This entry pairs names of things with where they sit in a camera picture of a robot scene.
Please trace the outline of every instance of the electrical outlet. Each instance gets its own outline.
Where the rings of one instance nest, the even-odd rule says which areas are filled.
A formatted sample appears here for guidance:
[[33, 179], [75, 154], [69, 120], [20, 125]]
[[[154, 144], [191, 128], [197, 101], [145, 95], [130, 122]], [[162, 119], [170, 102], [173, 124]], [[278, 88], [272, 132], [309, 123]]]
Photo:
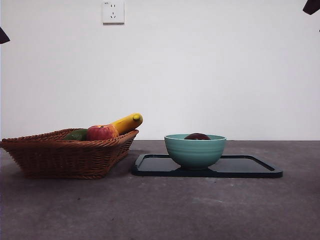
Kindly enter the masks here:
[[125, 1], [110, 0], [102, 4], [103, 24], [124, 24], [125, 23]]

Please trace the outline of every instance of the wicker basket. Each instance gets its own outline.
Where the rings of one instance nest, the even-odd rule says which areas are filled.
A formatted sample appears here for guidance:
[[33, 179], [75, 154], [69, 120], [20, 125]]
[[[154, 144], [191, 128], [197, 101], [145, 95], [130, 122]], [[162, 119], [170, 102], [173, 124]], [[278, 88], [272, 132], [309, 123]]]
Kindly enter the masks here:
[[63, 140], [77, 129], [3, 139], [0, 147], [12, 156], [26, 178], [101, 179], [128, 155], [139, 132], [133, 130], [108, 140]]

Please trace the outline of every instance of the teal bowl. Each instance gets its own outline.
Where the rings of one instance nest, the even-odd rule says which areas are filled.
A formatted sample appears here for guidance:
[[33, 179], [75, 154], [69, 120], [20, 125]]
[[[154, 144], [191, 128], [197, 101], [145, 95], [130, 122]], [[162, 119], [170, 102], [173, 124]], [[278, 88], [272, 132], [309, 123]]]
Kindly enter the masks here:
[[184, 169], [202, 170], [215, 164], [225, 149], [224, 136], [208, 135], [210, 140], [184, 139], [189, 134], [173, 134], [164, 137], [166, 150]]

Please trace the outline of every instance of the concrete floor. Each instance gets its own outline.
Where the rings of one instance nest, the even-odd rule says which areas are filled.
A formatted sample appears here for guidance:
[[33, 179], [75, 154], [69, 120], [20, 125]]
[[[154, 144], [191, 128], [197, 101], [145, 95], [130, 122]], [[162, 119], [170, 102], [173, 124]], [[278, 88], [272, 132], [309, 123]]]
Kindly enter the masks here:
[[26, 179], [1, 150], [1, 240], [318, 240], [320, 141], [227, 141], [281, 178], [142, 177], [140, 154], [164, 141], [135, 140], [97, 180]]

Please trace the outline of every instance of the red apple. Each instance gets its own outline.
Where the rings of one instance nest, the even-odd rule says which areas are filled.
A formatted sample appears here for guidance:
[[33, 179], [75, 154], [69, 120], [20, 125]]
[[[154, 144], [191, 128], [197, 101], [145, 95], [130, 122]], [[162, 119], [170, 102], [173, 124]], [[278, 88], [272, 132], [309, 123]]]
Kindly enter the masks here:
[[88, 128], [86, 133], [87, 141], [106, 140], [119, 136], [118, 130], [112, 124], [94, 125]]
[[197, 132], [186, 136], [184, 139], [189, 139], [189, 140], [211, 140], [211, 138], [208, 137], [208, 135], [205, 135], [203, 133], [197, 133]]

